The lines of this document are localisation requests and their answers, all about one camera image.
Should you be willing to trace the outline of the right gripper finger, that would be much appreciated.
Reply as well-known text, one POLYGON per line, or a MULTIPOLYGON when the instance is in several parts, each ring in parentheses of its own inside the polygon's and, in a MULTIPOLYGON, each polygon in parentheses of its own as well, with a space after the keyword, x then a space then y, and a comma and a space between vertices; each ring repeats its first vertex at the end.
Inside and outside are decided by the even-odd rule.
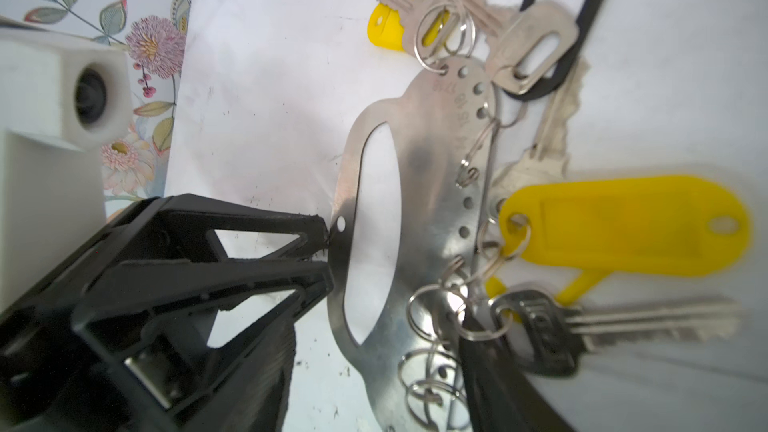
POLYGON ((517 367, 502 340, 462 338, 459 359, 474 431, 574 431, 517 367))

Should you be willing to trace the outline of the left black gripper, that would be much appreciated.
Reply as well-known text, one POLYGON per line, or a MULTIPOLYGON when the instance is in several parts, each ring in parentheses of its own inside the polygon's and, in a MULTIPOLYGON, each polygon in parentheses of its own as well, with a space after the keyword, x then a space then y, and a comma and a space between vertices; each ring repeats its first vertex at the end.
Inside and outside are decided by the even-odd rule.
POLYGON ((296 321, 333 287, 312 258, 327 235, 318 216, 193 194, 130 207, 96 235, 84 292, 46 290, 2 321, 2 430, 279 430, 296 321), (218 231, 292 240, 237 259, 218 231), (218 313, 273 292, 279 303, 209 345, 218 313))

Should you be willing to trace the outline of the large yellow key tag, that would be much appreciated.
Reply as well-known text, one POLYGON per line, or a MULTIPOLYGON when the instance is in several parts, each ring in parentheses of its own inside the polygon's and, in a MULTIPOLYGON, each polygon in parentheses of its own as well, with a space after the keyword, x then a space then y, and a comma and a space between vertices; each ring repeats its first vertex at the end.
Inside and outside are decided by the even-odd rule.
POLYGON ((700 277, 747 251, 750 214, 729 189, 665 175, 524 187, 502 203, 502 255, 580 270, 555 299, 576 303, 614 272, 700 277))

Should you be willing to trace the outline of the steel key holder plate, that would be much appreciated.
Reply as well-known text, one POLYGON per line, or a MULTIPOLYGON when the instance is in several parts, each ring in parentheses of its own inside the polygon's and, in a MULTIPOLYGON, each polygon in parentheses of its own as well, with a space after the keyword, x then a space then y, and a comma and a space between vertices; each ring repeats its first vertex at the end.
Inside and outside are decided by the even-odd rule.
POLYGON ((385 431, 450 427, 462 405, 450 288, 466 290, 483 218, 496 109, 493 85, 475 58, 444 59, 402 96, 368 106, 341 160, 329 243, 334 288, 328 316, 336 343, 359 372, 385 431), (354 338, 345 310, 362 161, 370 135, 387 126, 398 163, 401 226, 392 283, 368 336, 354 338))

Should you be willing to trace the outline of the silver key under plate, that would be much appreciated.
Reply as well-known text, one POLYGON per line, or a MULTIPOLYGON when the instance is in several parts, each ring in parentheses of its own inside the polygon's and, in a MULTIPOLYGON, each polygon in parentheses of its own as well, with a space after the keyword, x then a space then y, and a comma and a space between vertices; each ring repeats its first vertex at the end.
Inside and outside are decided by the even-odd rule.
POLYGON ((532 146, 518 161, 504 165, 494 173, 488 193, 492 214, 497 215, 503 202, 522 188, 565 180, 570 160, 568 121, 580 109, 583 79, 589 69, 589 63, 583 58, 574 63, 564 82, 552 94, 532 146))

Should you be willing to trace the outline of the silver key on black tag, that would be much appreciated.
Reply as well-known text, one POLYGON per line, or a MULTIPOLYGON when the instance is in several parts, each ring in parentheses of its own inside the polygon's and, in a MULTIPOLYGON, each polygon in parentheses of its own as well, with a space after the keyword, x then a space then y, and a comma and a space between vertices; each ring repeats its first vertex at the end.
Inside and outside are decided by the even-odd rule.
POLYGON ((530 92, 544 75, 575 45, 579 26, 570 12, 553 0, 536 2, 523 11, 496 7, 486 0, 460 0, 485 33, 489 55, 485 71, 494 84, 515 97, 530 92), (530 72, 520 66, 548 36, 556 47, 530 72))

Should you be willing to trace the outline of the silver key on yellow tag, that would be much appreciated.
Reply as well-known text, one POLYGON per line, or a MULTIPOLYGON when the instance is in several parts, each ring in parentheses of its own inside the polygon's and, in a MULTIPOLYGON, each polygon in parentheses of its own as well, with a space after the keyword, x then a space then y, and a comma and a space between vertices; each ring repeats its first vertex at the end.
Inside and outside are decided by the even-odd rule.
POLYGON ((469 45, 472 55, 477 28, 462 0, 377 0, 399 14, 401 45, 426 71, 445 75, 441 52, 459 54, 469 45))

